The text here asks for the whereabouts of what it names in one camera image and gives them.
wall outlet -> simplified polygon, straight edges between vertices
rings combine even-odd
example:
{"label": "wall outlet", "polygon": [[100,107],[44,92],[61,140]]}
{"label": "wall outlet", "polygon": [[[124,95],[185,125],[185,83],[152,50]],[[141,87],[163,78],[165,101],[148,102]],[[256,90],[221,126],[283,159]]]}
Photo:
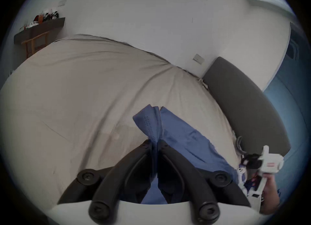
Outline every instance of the wall outlet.
{"label": "wall outlet", "polygon": [[198,54],[195,54],[193,60],[195,60],[196,62],[198,62],[199,64],[202,64],[204,62],[204,58],[199,56]]}

blue wall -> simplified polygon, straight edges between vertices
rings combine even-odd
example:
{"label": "blue wall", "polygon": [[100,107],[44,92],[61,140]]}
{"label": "blue wall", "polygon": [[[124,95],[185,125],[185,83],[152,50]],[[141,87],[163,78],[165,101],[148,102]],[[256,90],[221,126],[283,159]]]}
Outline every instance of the blue wall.
{"label": "blue wall", "polygon": [[276,183],[284,202],[304,172],[311,155],[311,51],[307,42],[292,30],[290,38],[299,46],[299,57],[285,56],[280,69],[264,94],[278,111],[287,131],[291,149]]}

wooden chair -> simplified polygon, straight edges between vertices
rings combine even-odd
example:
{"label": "wooden chair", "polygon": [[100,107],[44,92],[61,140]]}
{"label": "wooden chair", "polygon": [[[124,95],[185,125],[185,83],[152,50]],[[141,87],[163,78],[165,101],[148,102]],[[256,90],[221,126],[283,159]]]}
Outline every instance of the wooden chair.
{"label": "wooden chair", "polygon": [[[28,40],[21,42],[22,45],[23,44],[26,45],[26,58],[29,57],[29,54],[33,55],[34,53],[38,52],[39,50],[41,50],[42,48],[44,48],[48,45],[48,34],[49,34],[49,32],[41,33],[38,36],[35,36],[31,39],[28,39]],[[45,36],[45,43],[40,45],[40,46],[35,47],[36,39],[38,39],[39,37],[42,37],[42,36]],[[30,43],[30,42],[31,42],[31,52],[28,52],[28,43]]]}

blue fabric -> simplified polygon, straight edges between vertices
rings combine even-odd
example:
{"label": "blue fabric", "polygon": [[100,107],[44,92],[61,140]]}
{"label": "blue fabric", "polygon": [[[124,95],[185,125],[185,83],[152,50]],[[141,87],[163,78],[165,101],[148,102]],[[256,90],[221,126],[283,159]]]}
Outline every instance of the blue fabric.
{"label": "blue fabric", "polygon": [[[233,181],[238,183],[235,169],[216,152],[212,143],[165,107],[162,107],[161,111],[159,111],[158,107],[148,105],[136,114],[133,119],[139,129],[152,141],[154,173],[156,173],[157,142],[159,139],[163,139],[195,167],[212,172],[226,171]],[[142,204],[166,204],[158,189],[157,178],[151,183]]]}

wrinkled sheet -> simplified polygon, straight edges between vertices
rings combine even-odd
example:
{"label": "wrinkled sheet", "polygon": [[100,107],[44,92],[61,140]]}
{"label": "wrinkled sheet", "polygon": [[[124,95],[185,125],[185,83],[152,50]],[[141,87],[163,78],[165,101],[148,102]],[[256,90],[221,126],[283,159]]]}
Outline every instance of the wrinkled sheet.
{"label": "wrinkled sheet", "polygon": [[75,35],[27,59],[0,91],[1,153],[16,185],[39,209],[56,205],[85,168],[114,166],[147,136],[132,117],[165,106],[234,168],[235,136],[198,80],[150,53]]}
{"label": "wrinkled sheet", "polygon": [[[212,143],[199,131],[193,129],[167,108],[147,105],[133,116],[135,124],[152,142],[152,176],[157,173],[158,141],[164,140],[169,146],[182,154],[196,168],[207,171],[225,171],[238,184],[238,174],[227,161],[217,153]],[[158,189],[157,177],[142,204],[166,204]]]}

